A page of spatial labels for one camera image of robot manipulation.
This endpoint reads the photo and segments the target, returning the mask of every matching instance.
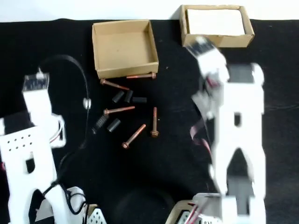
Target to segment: perforated white plate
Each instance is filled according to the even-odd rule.
[[[101,209],[94,209],[87,220],[87,224],[107,224]]]

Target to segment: robot part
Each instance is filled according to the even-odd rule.
[[[235,151],[241,149],[247,162],[253,190],[253,195],[248,196],[250,214],[244,219],[250,220],[246,223],[265,223],[263,218],[251,219],[255,214],[261,213],[261,217],[265,217],[263,200],[266,193],[266,172],[262,147],[263,71],[255,63],[226,65],[221,52],[204,37],[198,38],[187,49],[197,59],[201,71],[200,88],[192,99],[204,120],[212,118],[215,120],[215,137],[211,147],[212,164],[209,172],[221,194],[220,217],[227,224],[241,223],[239,219],[236,219],[236,222],[229,219],[229,211],[226,212],[227,208],[237,209],[236,197],[226,196],[227,168]]]
[[[48,74],[26,76],[23,96],[28,111],[0,119],[0,153],[10,193],[10,224],[28,224],[34,191],[44,192],[57,180],[51,147],[65,145],[65,126],[62,116],[52,114],[48,85]],[[75,192],[83,194],[79,188]],[[76,215],[71,212],[60,185],[48,191],[45,198],[52,207],[56,224],[82,224],[84,211]],[[70,199],[70,204],[77,210],[83,200],[84,197],[77,196]]]

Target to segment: wire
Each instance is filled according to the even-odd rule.
[[[39,71],[42,71],[42,66],[43,65],[45,65],[46,63],[49,63],[51,61],[56,61],[56,60],[66,60],[66,61],[72,62],[73,64],[75,64],[79,68],[79,70],[82,74],[82,77],[84,79],[84,83],[85,83],[86,98],[90,99],[89,98],[89,89],[88,89],[87,79],[86,79],[86,75],[84,73],[84,70],[83,70],[82,66],[80,65],[80,63],[75,58],[73,58],[72,56],[70,56],[70,55],[54,55],[52,57],[48,57],[40,63],[40,65],[38,66],[37,69]],[[90,107],[87,107],[87,109],[86,109],[86,122],[85,122],[85,137],[84,138],[86,138],[86,136],[87,136],[89,110],[90,110]]]
[[[86,207],[84,224],[87,224],[88,210],[89,210],[89,204],[87,204],[87,207]]]
[[[57,119],[58,123],[59,123],[59,129],[58,131],[50,138],[50,143],[55,141],[59,136],[60,136],[60,133],[62,132],[62,125],[60,124],[60,121],[59,119]]]
[[[60,186],[61,186],[62,190],[64,191],[65,198],[66,198],[66,203],[67,203],[67,206],[69,207],[71,213],[72,213],[73,215],[77,215],[77,214],[79,214],[79,213],[82,211],[84,205],[86,205],[86,201],[83,201],[82,204],[80,205],[78,211],[75,211],[75,210],[73,209],[72,205],[71,205],[71,198],[72,198],[74,195],[77,195],[77,194],[79,194],[79,193],[73,194],[73,195],[71,196],[71,195],[70,195],[71,193],[65,188],[65,186],[64,186],[63,184],[60,184]]]
[[[203,210],[207,207],[209,202],[210,200],[209,198],[207,198],[205,203],[201,207],[199,207],[197,204],[194,204],[194,207],[192,208],[184,224],[195,224],[195,222],[198,220],[199,216],[202,214]]]
[[[40,65],[38,66],[37,69],[39,70],[39,72],[42,72],[42,66],[43,65],[45,65],[46,63],[49,63],[51,61],[55,61],[55,60],[67,60],[69,62],[72,62],[73,64],[75,64],[79,68],[79,70],[81,72],[81,75],[82,75],[82,77],[84,79],[84,83],[85,83],[86,99],[90,100],[90,98],[89,98],[89,89],[88,89],[87,79],[86,79],[86,75],[84,73],[84,70],[83,70],[82,66],[80,65],[80,63],[75,58],[73,58],[72,56],[69,56],[69,55],[55,55],[53,57],[46,58],[45,60],[43,60],[40,63]],[[79,193],[74,194],[74,195],[71,196],[70,192],[67,191],[67,189],[64,187],[64,185],[61,183],[61,178],[62,178],[62,176],[64,175],[64,173],[67,170],[67,167],[65,169],[62,169],[62,166],[66,163],[66,161],[70,162],[70,158],[71,157],[74,158],[74,156],[77,154],[77,152],[80,151],[80,149],[83,149],[86,146],[87,132],[88,132],[89,111],[90,111],[90,107],[88,106],[86,108],[85,134],[84,134],[83,142],[81,143],[80,147],[78,147],[77,150],[68,152],[62,158],[62,160],[60,161],[60,164],[59,164],[58,171],[57,171],[57,179],[43,192],[43,196],[45,196],[52,188],[54,188],[57,185],[60,185],[61,188],[64,191],[67,205],[68,205],[71,213],[74,214],[74,215],[77,215],[77,214],[79,214],[81,212],[81,210],[83,209],[84,205],[86,205],[86,201],[84,201],[81,204],[81,206],[80,206],[80,208],[79,208],[78,211],[74,211],[73,207],[71,206],[71,197],[74,196],[74,195],[78,195]],[[62,125],[60,125],[60,128],[59,128],[58,132],[50,139],[50,142],[54,141],[60,135],[60,133],[62,131],[62,128],[63,128]]]
[[[205,128],[205,132],[206,132],[206,136],[207,136],[208,142],[205,139],[199,140],[198,138],[195,137],[195,135],[202,128]],[[195,145],[197,145],[197,146],[203,145],[208,150],[210,156],[212,156],[212,152],[211,152],[211,148],[210,148],[211,140],[210,140],[210,136],[209,136],[209,132],[208,132],[208,129],[207,129],[206,122],[204,121],[203,118],[201,118],[198,122],[196,122],[195,125],[193,125],[190,128],[190,136],[191,136],[191,139],[192,139],[192,141],[194,142]]]

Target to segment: black cable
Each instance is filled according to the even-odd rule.
[[[88,210],[89,210],[89,204],[87,204],[86,211],[85,211],[85,219],[83,224],[87,224],[87,218],[88,218]]]
[[[52,56],[52,57],[49,57],[49,58],[46,58],[45,60],[43,60],[40,65],[38,66],[38,70],[40,72],[42,72],[42,69],[41,67],[48,63],[48,62],[51,62],[51,61],[55,61],[55,60],[67,60],[69,62],[72,62],[73,64],[75,64],[81,74],[82,74],[82,77],[84,79],[84,82],[85,82],[85,89],[86,89],[86,99],[87,100],[90,100],[89,98],[89,89],[88,89],[88,84],[87,84],[87,79],[86,79],[86,75],[84,73],[84,70],[82,68],[82,66],[80,65],[80,63],[75,59],[73,58],[72,56],[69,56],[69,55],[55,55],[55,56]],[[72,214],[74,215],[77,215],[81,212],[81,210],[83,209],[84,205],[86,204],[86,201],[84,201],[79,210],[78,211],[74,211],[74,209],[72,208],[71,206],[71,197],[74,196],[74,195],[78,195],[79,193],[76,193],[74,195],[70,195],[70,192],[67,191],[67,189],[64,187],[64,185],[61,183],[61,178],[63,176],[63,174],[66,172],[67,170],[67,167],[65,169],[62,169],[62,166],[66,163],[66,161],[70,162],[70,158],[71,157],[74,157],[78,151],[80,151],[80,149],[83,149],[86,147],[86,141],[87,141],[87,133],[88,133],[88,120],[89,120],[89,110],[90,110],[90,107],[87,107],[86,108],[86,122],[85,122],[85,134],[84,134],[84,139],[83,139],[83,142],[82,144],[78,147],[77,150],[75,151],[70,151],[68,152],[63,158],[62,160],[60,161],[60,164],[59,164],[59,167],[58,167],[58,171],[57,171],[57,179],[43,192],[43,196],[45,197],[45,195],[52,189],[54,188],[55,186],[57,185],[61,185],[61,188],[63,189],[64,191],[64,194],[65,194],[65,198],[66,198],[66,202],[67,202],[67,205],[71,211]]]
[[[73,215],[77,215],[77,214],[79,214],[79,213],[81,212],[81,210],[83,209],[84,205],[86,205],[86,201],[83,201],[82,204],[80,205],[78,211],[75,211],[75,210],[73,209],[72,205],[71,205],[71,197],[74,196],[74,195],[76,195],[76,194],[73,194],[73,195],[71,196],[71,192],[68,191],[68,190],[65,188],[65,186],[64,186],[63,184],[60,184],[60,186],[61,186],[62,190],[64,191],[65,198],[66,198],[66,203],[67,203],[67,206],[69,207],[71,213],[72,213]]]
[[[38,66],[37,69],[38,69],[39,71],[42,71],[42,66],[43,66],[43,65],[45,65],[46,63],[49,63],[49,62],[51,62],[51,61],[55,61],[55,60],[66,60],[66,61],[72,62],[73,64],[75,64],[75,65],[79,68],[79,70],[80,70],[80,72],[81,72],[81,74],[82,74],[82,77],[83,77],[83,79],[84,79],[84,83],[85,83],[86,98],[89,100],[89,99],[90,99],[90,98],[89,98],[89,89],[88,89],[88,84],[87,84],[86,75],[85,75],[85,73],[84,73],[84,70],[83,70],[81,64],[80,64],[75,58],[73,58],[72,56],[70,56],[70,55],[54,55],[54,56],[52,56],[52,57],[48,57],[48,58],[44,59],[44,60],[40,63],[40,65]],[[85,137],[84,137],[84,138],[86,138],[86,136],[87,136],[88,120],[89,120],[89,109],[90,109],[90,108],[87,107],[87,111],[86,111],[86,123],[85,123]]]

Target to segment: screw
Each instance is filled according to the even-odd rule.
[[[127,110],[132,110],[132,109],[135,109],[135,106],[121,107],[121,108],[112,109],[112,110],[105,109],[104,114],[108,115],[110,113],[122,112],[122,111],[127,111]]]
[[[150,133],[153,138],[156,138],[159,135],[159,131],[157,131],[157,108],[156,107],[154,107],[153,130]]]
[[[145,124],[143,124],[132,136],[131,136],[131,138],[129,138],[129,140],[128,141],[126,141],[126,142],[123,142],[122,143],[122,147],[124,148],[124,149],[128,149],[129,148],[129,145],[130,145],[130,143],[145,129],[145,127],[146,127],[146,125]]]
[[[113,86],[115,88],[119,88],[119,89],[122,89],[122,90],[130,90],[129,88],[127,87],[124,87],[124,86],[121,86],[121,85],[118,85],[118,84],[115,84],[115,83],[112,83],[112,82],[109,82],[107,81],[106,79],[102,78],[100,83],[102,85],[110,85],[110,86]]]
[[[137,75],[137,76],[127,76],[127,78],[157,78],[157,74],[154,72],[151,72],[150,74],[144,74],[144,75]]]

